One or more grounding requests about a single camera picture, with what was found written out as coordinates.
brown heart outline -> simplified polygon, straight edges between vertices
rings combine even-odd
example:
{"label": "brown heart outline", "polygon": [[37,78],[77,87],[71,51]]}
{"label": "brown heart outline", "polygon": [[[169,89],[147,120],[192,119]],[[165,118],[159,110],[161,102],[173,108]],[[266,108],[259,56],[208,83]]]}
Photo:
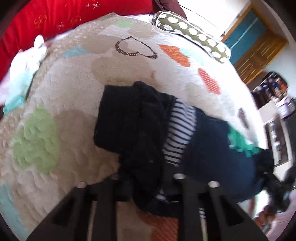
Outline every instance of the brown heart outline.
{"label": "brown heart outline", "polygon": [[248,121],[246,119],[246,115],[244,113],[243,108],[239,109],[239,112],[238,112],[237,116],[238,116],[238,118],[240,118],[241,122],[243,123],[245,128],[248,130],[249,129],[249,124],[248,124]]}
{"label": "brown heart outline", "polygon": [[[124,41],[124,40],[127,40],[127,39],[130,39],[130,38],[133,38],[134,40],[136,40],[136,41],[140,42],[141,44],[145,45],[146,47],[148,47],[148,48],[151,50],[151,52],[152,52],[153,54],[152,54],[151,56],[146,56],[146,55],[144,55],[144,54],[141,54],[141,53],[138,52],[138,51],[135,52],[135,53],[129,53],[129,52],[125,52],[125,51],[123,51],[123,50],[119,47],[120,42],[121,42],[121,41]],[[140,54],[140,55],[143,55],[143,56],[145,56],[145,57],[147,57],[147,58],[150,58],[150,59],[156,59],[156,58],[157,58],[157,53],[156,53],[155,51],[153,51],[152,48],[150,48],[148,45],[144,44],[144,43],[141,42],[140,40],[135,39],[133,36],[129,36],[129,37],[125,38],[125,39],[122,39],[122,40],[118,41],[118,42],[115,44],[115,49],[116,49],[117,52],[119,52],[119,53],[121,53],[121,54],[123,54],[123,55],[137,56],[138,54]]]}

quilted bedspread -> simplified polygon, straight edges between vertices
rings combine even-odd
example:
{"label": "quilted bedspread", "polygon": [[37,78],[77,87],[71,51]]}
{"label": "quilted bedspread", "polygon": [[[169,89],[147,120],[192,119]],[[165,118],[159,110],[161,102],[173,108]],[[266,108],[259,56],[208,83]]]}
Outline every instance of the quilted bedspread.
{"label": "quilted bedspread", "polygon": [[[93,143],[100,99],[106,84],[139,80],[267,147],[250,91],[230,62],[140,20],[109,14],[85,23],[52,44],[28,101],[0,122],[0,212],[20,240],[78,182],[116,171],[118,156]],[[118,240],[175,241],[176,227],[175,219],[118,204]]]}

teal cloth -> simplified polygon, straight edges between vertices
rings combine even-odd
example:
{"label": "teal cloth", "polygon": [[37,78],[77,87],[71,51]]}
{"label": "teal cloth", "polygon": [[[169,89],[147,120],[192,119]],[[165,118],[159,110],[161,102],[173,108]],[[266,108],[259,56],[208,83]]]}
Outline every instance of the teal cloth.
{"label": "teal cloth", "polygon": [[247,144],[243,135],[229,125],[228,140],[230,142],[229,148],[235,149],[238,152],[245,152],[246,157],[252,157],[260,153],[261,149],[254,144]]}
{"label": "teal cloth", "polygon": [[29,236],[28,231],[22,223],[22,219],[14,206],[13,197],[10,193],[9,184],[0,186],[0,211],[5,218],[7,225],[12,229],[19,240],[26,240]]}
{"label": "teal cloth", "polygon": [[4,114],[11,112],[25,102],[33,75],[34,73],[24,72],[20,73],[14,80],[11,80],[8,96],[3,108]]}

orange heart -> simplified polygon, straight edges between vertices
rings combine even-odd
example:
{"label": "orange heart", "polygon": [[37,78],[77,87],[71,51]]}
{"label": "orange heart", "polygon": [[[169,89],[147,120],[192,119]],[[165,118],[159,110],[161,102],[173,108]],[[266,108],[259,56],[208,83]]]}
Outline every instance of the orange heart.
{"label": "orange heart", "polygon": [[177,241],[178,219],[159,217],[138,211],[138,217],[146,224],[153,226],[151,241]]}
{"label": "orange heart", "polygon": [[158,46],[180,65],[190,67],[189,57],[183,55],[178,47],[162,44],[159,44]]}
{"label": "orange heart", "polygon": [[213,92],[217,95],[220,95],[220,87],[217,84],[217,82],[214,79],[212,79],[205,70],[203,70],[201,68],[198,69],[198,73],[199,73],[200,77],[202,78],[202,80],[204,81],[205,86],[207,87],[208,91]]}

green fabric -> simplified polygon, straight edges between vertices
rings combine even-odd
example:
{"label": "green fabric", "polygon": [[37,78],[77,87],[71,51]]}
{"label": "green fabric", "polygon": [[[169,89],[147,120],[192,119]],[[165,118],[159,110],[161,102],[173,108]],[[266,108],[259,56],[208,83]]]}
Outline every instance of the green fabric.
{"label": "green fabric", "polygon": [[244,136],[235,130],[231,125],[229,125],[228,140],[230,142],[230,149],[235,149],[238,152],[244,151],[247,157],[252,157],[252,155],[260,152],[260,148],[256,147],[254,144],[247,144]]}
{"label": "green fabric", "polygon": [[21,169],[32,164],[39,172],[53,171],[60,154],[60,139],[53,117],[39,105],[15,137],[13,157]]}
{"label": "green fabric", "polygon": [[114,24],[120,28],[131,28],[133,26],[133,23],[127,20],[119,20]]}
{"label": "green fabric", "polygon": [[152,24],[173,34],[180,34],[202,47],[213,59],[225,63],[231,56],[230,49],[221,41],[203,32],[180,15],[170,11],[159,11],[152,19]]}

